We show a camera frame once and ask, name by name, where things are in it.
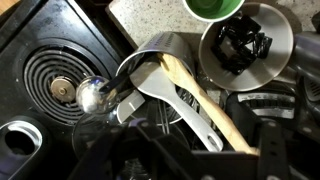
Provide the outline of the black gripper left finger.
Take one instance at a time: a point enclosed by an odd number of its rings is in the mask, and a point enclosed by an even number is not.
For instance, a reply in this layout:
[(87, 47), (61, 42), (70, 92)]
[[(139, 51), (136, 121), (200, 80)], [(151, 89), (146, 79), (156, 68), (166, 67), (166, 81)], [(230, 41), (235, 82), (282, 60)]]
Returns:
[(125, 180), (129, 172), (126, 162), (137, 161), (139, 167), (132, 176), (156, 180), (151, 155), (152, 136), (157, 126), (148, 121), (137, 121), (126, 127), (108, 127), (84, 153), (68, 180)]

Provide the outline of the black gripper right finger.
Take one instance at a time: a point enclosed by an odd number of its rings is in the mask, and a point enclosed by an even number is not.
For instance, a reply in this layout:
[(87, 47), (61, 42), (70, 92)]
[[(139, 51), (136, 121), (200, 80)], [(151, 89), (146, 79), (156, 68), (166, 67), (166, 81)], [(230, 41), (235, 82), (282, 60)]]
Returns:
[(258, 180), (290, 180), (282, 127), (275, 121), (261, 124), (259, 140)]

